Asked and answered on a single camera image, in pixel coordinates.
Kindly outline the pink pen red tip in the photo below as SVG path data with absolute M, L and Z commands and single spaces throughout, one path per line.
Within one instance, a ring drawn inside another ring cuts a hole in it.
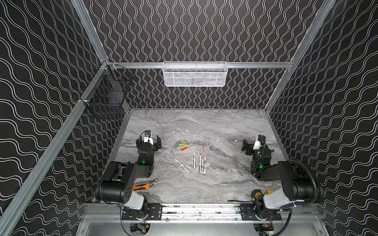
M 203 163 L 204 163 L 204 155 L 201 155 L 201 159 L 200 159 L 200 174 L 203 171 Z

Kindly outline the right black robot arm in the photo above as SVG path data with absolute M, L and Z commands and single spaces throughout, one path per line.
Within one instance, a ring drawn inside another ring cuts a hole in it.
M 324 189 L 308 165 L 294 159 L 271 164 L 274 151 L 266 144 L 264 135 L 259 135 L 253 144 L 244 139 L 241 151 L 252 157 L 250 168 L 255 179 L 281 182 L 281 188 L 270 194 L 260 190 L 251 193 L 260 211 L 312 205 L 323 197 Z

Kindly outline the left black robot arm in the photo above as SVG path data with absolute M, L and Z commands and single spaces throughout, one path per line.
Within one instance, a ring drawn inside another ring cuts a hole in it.
M 138 178 L 149 178 L 154 170 L 155 152 L 161 149 L 161 138 L 151 131 L 141 133 L 136 140 L 138 159 L 135 163 L 111 161 L 95 190 L 97 203 L 120 204 L 131 210 L 142 210 L 145 197 L 135 193 L 133 185 Z

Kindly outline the white pen yellow end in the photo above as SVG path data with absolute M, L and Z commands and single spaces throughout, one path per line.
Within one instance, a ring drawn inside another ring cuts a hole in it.
M 177 159 L 175 159 L 175 161 L 187 172 L 187 173 L 190 173 L 190 171 L 180 162 L 178 161 Z

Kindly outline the white pen magenta end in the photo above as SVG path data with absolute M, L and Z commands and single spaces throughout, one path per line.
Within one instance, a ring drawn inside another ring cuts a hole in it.
M 206 156 L 203 156 L 203 175 L 206 175 Z

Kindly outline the silver wrench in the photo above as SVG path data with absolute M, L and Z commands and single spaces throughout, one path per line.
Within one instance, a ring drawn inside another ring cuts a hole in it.
M 154 179 L 154 180 L 149 180 L 149 181 L 143 181 L 143 182 L 134 183 L 134 186 L 144 186 L 146 184 L 158 183 L 158 182 L 159 182 L 159 179 Z

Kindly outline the yellow black tape measure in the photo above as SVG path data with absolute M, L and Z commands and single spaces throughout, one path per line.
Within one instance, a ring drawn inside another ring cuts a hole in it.
M 263 201 L 263 197 L 264 197 L 265 193 L 262 192 L 261 190 L 253 190 L 251 192 L 251 198 L 252 198 L 252 201 L 253 202 L 261 202 Z

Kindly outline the orange handled pliers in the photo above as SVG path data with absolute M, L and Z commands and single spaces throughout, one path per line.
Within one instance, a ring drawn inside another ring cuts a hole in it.
M 145 185 L 140 185 L 140 186 L 134 186 L 133 190 L 134 191 L 139 191 L 139 190 L 148 190 L 154 186 L 153 183 L 147 183 Z

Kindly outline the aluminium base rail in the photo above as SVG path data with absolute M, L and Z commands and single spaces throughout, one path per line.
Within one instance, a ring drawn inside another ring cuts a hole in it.
M 151 203 L 146 214 L 133 213 L 117 205 L 89 204 L 83 215 L 84 223 L 284 223 L 287 211 L 275 211 L 273 216 L 258 218 L 252 203 Z

